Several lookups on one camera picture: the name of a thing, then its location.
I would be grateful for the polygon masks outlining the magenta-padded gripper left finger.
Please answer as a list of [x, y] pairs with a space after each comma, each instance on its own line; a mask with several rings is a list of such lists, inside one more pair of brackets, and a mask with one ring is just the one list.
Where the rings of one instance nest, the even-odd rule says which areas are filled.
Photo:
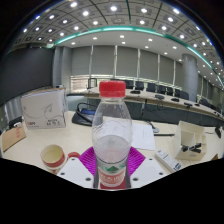
[[59, 171], [58, 176], [84, 188], [95, 187], [97, 162], [92, 147], [79, 157], [71, 157]]

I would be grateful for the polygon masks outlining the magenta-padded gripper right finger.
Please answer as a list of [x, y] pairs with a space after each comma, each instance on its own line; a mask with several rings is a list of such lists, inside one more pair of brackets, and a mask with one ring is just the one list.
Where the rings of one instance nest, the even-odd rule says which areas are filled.
[[166, 176], [165, 171], [153, 157], [145, 157], [131, 148], [127, 159], [127, 175], [131, 188], [140, 188]]

